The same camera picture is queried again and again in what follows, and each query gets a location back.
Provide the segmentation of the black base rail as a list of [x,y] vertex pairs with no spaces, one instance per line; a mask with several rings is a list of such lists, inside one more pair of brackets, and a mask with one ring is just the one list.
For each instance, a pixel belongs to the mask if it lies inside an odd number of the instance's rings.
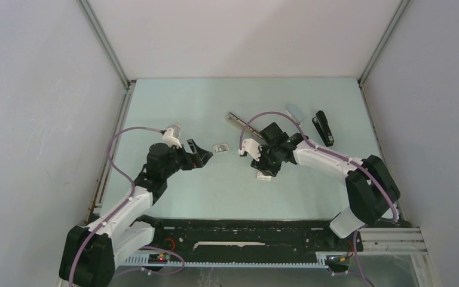
[[142,215],[154,229],[151,246],[187,263],[314,264],[318,252],[361,252],[361,236],[339,238],[323,220],[166,219]]

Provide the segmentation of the light blue stapler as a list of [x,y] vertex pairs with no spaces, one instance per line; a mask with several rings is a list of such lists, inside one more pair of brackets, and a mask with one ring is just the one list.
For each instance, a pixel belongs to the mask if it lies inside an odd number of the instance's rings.
[[295,123],[301,125],[304,120],[304,114],[301,110],[294,104],[287,104],[286,105],[286,112],[290,118],[295,120]]

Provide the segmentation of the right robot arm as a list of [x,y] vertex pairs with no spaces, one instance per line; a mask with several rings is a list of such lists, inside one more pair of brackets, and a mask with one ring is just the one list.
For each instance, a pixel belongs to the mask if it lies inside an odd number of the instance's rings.
[[283,163],[317,169],[339,180],[347,190],[348,207],[337,214],[324,233],[324,243],[341,249],[348,236],[365,225],[374,225],[390,211],[397,216],[395,203],[400,191],[388,168],[376,155],[351,158],[320,146],[300,133],[289,136],[276,123],[260,135],[265,143],[257,147],[251,166],[266,176],[277,176]]

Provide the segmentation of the beige black long stapler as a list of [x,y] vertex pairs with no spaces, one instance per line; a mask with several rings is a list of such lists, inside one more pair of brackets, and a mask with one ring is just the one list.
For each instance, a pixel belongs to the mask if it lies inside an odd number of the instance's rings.
[[258,129],[248,126],[247,122],[242,120],[240,117],[236,116],[232,112],[227,113],[225,116],[227,122],[231,123],[233,126],[236,126],[240,130],[244,130],[246,133],[254,136],[255,138],[258,138],[260,140],[263,140],[263,137],[261,136],[260,132]]

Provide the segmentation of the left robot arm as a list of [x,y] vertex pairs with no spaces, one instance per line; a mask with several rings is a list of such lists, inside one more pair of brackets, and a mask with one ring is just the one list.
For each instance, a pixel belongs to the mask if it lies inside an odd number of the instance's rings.
[[188,139],[184,146],[155,143],[130,190],[107,213],[86,226],[76,225],[66,236],[59,277],[78,286],[108,286],[116,269],[143,246],[160,248],[165,233],[161,220],[145,211],[163,195],[176,172],[204,167],[213,157]]

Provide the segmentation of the white staple box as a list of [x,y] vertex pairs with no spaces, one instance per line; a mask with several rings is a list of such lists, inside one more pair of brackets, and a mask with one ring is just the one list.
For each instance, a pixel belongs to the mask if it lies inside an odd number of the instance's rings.
[[257,180],[260,180],[260,181],[271,181],[273,177],[272,176],[268,176],[268,175],[264,175],[263,173],[258,172],[256,174],[256,178],[257,178]]

